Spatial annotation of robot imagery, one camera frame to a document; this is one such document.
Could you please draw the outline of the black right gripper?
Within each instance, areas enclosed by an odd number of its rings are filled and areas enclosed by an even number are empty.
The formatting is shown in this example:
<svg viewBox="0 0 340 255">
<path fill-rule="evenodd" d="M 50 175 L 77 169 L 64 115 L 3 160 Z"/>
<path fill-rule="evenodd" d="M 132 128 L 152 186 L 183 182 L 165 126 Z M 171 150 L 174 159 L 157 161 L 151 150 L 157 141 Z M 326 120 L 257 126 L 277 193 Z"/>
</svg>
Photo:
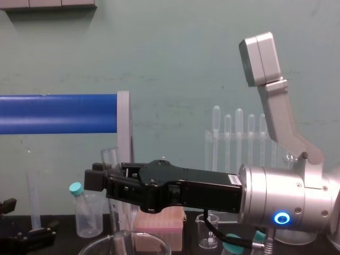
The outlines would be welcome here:
<svg viewBox="0 0 340 255">
<path fill-rule="evenodd" d="M 237 214 L 243 187 L 227 174 L 183 168 L 166 160 L 148 164 L 93 163 L 84 174 L 84 189 L 140 206 L 146 213 L 182 206 Z"/>
</svg>

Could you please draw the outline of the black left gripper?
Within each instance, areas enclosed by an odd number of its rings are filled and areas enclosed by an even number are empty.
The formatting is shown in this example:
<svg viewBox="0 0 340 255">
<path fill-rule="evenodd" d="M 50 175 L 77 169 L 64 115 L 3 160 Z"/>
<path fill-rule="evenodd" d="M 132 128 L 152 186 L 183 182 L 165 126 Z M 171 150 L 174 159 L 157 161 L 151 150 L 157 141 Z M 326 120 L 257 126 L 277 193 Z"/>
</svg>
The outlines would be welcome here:
<svg viewBox="0 0 340 255">
<path fill-rule="evenodd" d="M 17 200 L 10 198 L 0 202 L 0 214 L 6 215 L 15 210 Z M 1 232 L 1 254 L 19 254 L 32 252 L 54 244 L 60 223 L 54 220 L 46 227 L 32 229 L 28 232 L 19 231 L 15 235 Z"/>
</svg>

